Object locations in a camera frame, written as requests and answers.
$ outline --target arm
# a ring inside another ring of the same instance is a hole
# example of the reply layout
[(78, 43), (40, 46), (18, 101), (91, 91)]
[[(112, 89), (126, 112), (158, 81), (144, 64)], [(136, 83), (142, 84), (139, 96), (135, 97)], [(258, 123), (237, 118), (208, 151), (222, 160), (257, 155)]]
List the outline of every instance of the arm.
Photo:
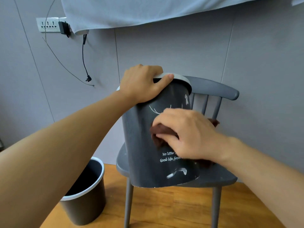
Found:
[(255, 193), (287, 228), (304, 227), (304, 175), (215, 131), (202, 114), (166, 109), (153, 125), (162, 123), (179, 136), (159, 134), (178, 156), (208, 159), (226, 167)]
[(120, 90), (0, 153), (0, 227), (39, 227), (74, 184), (114, 123), (173, 79), (158, 66), (125, 72)]

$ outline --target gray chair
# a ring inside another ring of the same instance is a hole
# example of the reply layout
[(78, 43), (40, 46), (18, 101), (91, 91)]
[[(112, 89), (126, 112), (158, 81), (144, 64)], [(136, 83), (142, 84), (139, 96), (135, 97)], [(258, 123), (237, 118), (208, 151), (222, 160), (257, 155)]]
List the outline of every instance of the gray chair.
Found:
[[(186, 76), (192, 86), (192, 94), (190, 95), (190, 104), (193, 108), (193, 101), (195, 93), (207, 95), (203, 103), (202, 114), (205, 114), (208, 97), (209, 95), (217, 96), (218, 101), (213, 112), (213, 119), (217, 118), (219, 108), (221, 106), (222, 98), (236, 100), (239, 97), (239, 92), (226, 86), (224, 84), (198, 78)], [(124, 228), (129, 227), (130, 215), (131, 215), (131, 206), (132, 206), (132, 197), (133, 197), (133, 186), (129, 179), (129, 164), (127, 158), (127, 150), (125, 144), (121, 147), (119, 154), (116, 159), (116, 169), (123, 176), (127, 177), (127, 193), (126, 193), (126, 207), (125, 207), (125, 221)], [(221, 193), (222, 187), (234, 184), (237, 181), (237, 177), (234, 176), (231, 172), (226, 170), (221, 165), (215, 164), (210, 168), (201, 168), (200, 177), (194, 181), (191, 181), (186, 184), (179, 185), (181, 187), (212, 187), (212, 210), (211, 210), (211, 228), (216, 228), (218, 225), (218, 216), (219, 216), (219, 206), (221, 202)]]

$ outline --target chair backrest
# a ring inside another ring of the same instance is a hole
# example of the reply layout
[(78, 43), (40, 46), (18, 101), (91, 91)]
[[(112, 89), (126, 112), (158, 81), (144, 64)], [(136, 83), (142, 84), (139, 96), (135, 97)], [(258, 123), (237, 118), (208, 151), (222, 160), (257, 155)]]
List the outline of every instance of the chair backrest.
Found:
[(240, 95), (240, 92), (238, 90), (216, 81), (211, 81), (199, 77), (190, 77), (190, 76), (186, 76), (186, 78), (190, 81), (190, 84), (192, 86), (192, 94), (190, 95), (191, 109), (193, 108), (195, 94), (207, 95), (203, 103), (203, 109), (202, 109), (203, 115), (205, 115), (206, 112), (209, 95), (219, 97), (217, 100), (215, 110), (213, 112), (213, 116), (212, 116), (213, 119), (217, 118), (217, 115), (219, 113), (219, 108), (222, 103), (222, 98), (226, 98), (234, 101), (237, 100)]

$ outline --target gray cable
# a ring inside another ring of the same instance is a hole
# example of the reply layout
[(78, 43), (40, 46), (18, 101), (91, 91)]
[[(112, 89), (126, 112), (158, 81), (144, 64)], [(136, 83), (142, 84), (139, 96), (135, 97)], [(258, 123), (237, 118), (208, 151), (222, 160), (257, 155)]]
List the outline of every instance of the gray cable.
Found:
[[(52, 8), (54, 2), (55, 2), (55, 0), (53, 0), (51, 6), (50, 6), (50, 8), (49, 8), (49, 11), (48, 11), (48, 13), (47, 13), (47, 16), (46, 16), (46, 18), (45, 18), (45, 23), (44, 23), (44, 34), (45, 34), (44, 36), (45, 36), (45, 37), (44, 37), (44, 38), (42, 37), (42, 39), (45, 41), (45, 43), (47, 44), (48, 48), (51, 50), (51, 52), (54, 54), (54, 56), (56, 57), (56, 59), (59, 61), (58, 57), (55, 55), (55, 53), (53, 52), (53, 50), (51, 49), (51, 47), (50, 47), (49, 44), (47, 43), (47, 28), (46, 28), (46, 25), (47, 25), (47, 18), (48, 18), (48, 16), (49, 16), (50, 10), (51, 10), (51, 8)], [(61, 63), (61, 61), (59, 61), (59, 63), (62, 65), (63, 68), (66, 69), (67, 72), (69, 72), (70, 74), (72, 74), (72, 73), (71, 73), (71, 72), (70, 72), (70, 71)], [(80, 80), (78, 77), (76, 77), (74, 74), (72, 74), (72, 75), (73, 75), (75, 78), (77, 78), (79, 81), (81, 81), (83, 84), (86, 84), (86, 85), (89, 85), (89, 86), (95, 86), (95, 85), (90, 85), (90, 84), (87, 84), (87, 83), (83, 82), (83, 81)]]

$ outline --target black trash can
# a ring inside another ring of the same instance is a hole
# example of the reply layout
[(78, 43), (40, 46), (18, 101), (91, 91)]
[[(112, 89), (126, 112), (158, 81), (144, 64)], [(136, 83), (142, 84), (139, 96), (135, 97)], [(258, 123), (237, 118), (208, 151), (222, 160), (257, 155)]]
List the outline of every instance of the black trash can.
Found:
[(94, 221), (105, 206), (104, 164), (92, 157), (71, 189), (61, 199), (66, 214), (78, 226)]
[[(158, 82), (164, 75), (154, 78)], [(154, 118), (165, 108), (190, 109), (191, 84), (174, 74), (173, 81), (154, 99), (137, 104), (123, 116), (131, 184), (155, 188), (179, 185), (199, 177), (196, 162), (179, 158), (171, 147), (157, 149), (150, 134)]]

